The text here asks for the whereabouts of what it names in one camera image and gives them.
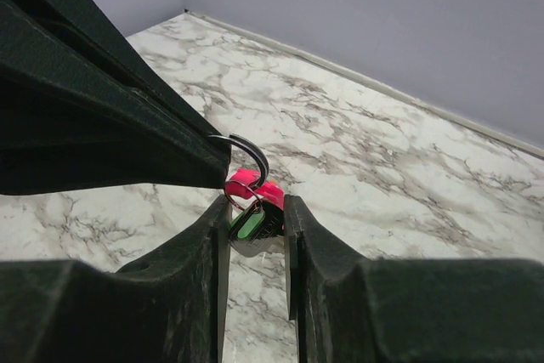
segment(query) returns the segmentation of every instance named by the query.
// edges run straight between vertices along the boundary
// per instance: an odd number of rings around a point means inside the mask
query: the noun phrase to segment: marble pattern
[[[271,177],[369,258],[544,262],[544,161],[189,15],[129,39]],[[235,152],[233,166],[251,166]],[[192,223],[217,191],[139,184],[0,196],[0,258],[115,270]],[[231,256],[226,362],[296,361],[283,249]]]

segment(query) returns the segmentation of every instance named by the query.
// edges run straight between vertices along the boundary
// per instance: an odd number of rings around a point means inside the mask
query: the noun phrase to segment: gray marble vein
[[[271,177],[367,257],[544,262],[542,159],[188,15],[129,41],[219,130],[258,143]],[[239,166],[253,164],[235,151]],[[0,256],[115,270],[217,194],[140,184],[0,196]],[[283,267],[279,242],[233,252],[224,361],[296,361]]]

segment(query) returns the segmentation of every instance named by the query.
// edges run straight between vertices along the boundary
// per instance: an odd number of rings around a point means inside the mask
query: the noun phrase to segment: key ring
[[[269,161],[264,155],[262,150],[260,150],[255,144],[253,144],[249,140],[234,134],[231,134],[230,136],[208,135],[208,138],[219,139],[219,140],[228,142],[231,145],[236,146],[239,149],[242,149],[249,156],[251,156],[253,160],[257,163],[257,166],[261,174],[256,182],[251,183],[249,186],[245,186],[245,187],[249,188],[250,190],[256,190],[263,186],[264,182],[269,176],[270,168],[269,168]]]
[[[251,187],[247,186],[246,184],[243,184],[242,182],[239,182],[238,180],[229,180],[224,185],[224,195],[227,196],[227,199],[229,199],[230,203],[232,203],[234,207],[242,210],[242,212],[246,210],[240,203],[238,203],[235,199],[233,199],[232,196],[227,192],[227,186],[230,183],[236,183],[240,185],[241,187],[247,189],[247,191],[249,191],[251,195],[257,199],[259,208],[263,208],[263,200],[257,195],[257,193],[255,193],[255,191],[253,191]]]

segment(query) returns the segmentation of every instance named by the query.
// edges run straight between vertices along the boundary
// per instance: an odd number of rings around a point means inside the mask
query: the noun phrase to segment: silver ring
[[[264,182],[266,182],[266,179],[269,176],[270,168],[269,168],[269,161],[266,159],[266,156],[264,155],[262,150],[260,150],[255,144],[253,144],[249,140],[242,138],[241,136],[238,136],[238,135],[233,135],[233,134],[231,134],[230,136],[208,135],[208,138],[219,139],[225,142],[229,142],[231,145],[236,146],[239,149],[242,149],[249,156],[251,156],[253,160],[257,163],[258,169],[261,174],[258,180],[255,183],[251,183],[248,187],[251,188],[252,190],[256,190],[260,187],[263,187]]]

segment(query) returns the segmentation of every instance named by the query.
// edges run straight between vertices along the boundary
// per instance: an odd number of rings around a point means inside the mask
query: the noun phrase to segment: green button
[[[246,240],[252,232],[263,222],[264,212],[252,214],[241,229],[238,230],[238,238]]]

